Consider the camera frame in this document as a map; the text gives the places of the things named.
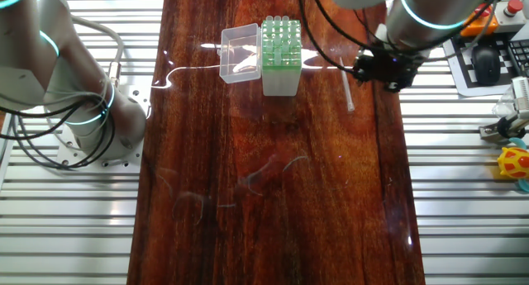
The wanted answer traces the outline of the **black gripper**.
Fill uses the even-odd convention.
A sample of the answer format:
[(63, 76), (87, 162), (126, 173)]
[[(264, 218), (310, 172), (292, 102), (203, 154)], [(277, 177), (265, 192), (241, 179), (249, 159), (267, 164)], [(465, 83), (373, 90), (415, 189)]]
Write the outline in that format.
[(412, 59), (372, 50), (363, 50), (363, 54), (356, 57), (353, 67), (353, 76), (357, 81), (386, 83), (384, 90), (390, 93), (399, 93), (411, 87), (417, 72), (418, 63)]

